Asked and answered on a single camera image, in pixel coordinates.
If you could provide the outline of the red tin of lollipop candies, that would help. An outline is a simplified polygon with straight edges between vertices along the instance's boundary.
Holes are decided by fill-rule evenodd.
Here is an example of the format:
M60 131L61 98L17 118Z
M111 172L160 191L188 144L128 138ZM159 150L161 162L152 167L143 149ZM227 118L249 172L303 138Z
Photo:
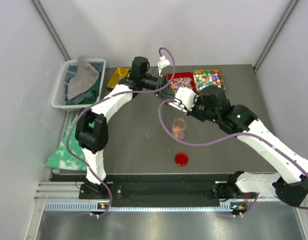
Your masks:
M197 93L194 77L191 72L177 72L174 74L170 87L176 93L179 88L188 88Z

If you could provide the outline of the gold tin of gummy candies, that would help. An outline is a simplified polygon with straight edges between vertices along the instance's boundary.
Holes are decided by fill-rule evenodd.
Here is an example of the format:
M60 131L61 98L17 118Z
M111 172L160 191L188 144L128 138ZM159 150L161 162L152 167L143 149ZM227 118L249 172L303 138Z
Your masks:
M130 70L128 68L117 67L107 83L107 90L111 92L121 79L129 76L129 72Z

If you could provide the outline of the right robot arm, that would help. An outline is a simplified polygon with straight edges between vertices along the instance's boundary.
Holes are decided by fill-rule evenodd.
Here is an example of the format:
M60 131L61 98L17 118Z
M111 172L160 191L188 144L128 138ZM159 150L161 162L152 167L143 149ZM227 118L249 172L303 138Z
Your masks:
M217 124L276 169L273 174L235 172L226 183L231 197L260 193L273 195L292 207L301 205L308 194L308 160L273 135L255 113L244 105L231 105L225 91L217 86L199 93L185 88L178 90L177 96L188 116Z

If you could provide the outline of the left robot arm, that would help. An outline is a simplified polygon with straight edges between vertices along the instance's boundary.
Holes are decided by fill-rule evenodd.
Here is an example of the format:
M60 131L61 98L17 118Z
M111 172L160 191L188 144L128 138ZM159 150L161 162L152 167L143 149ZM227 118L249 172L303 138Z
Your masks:
M79 112L75 139L82 148L86 177L80 187L80 199L101 199L111 195L106 185L104 168L104 148L109 140L108 122L111 117L139 93L153 93L160 97L163 91L172 93L167 76L148 74L149 61L137 56L127 74L118 81L114 89L99 103Z

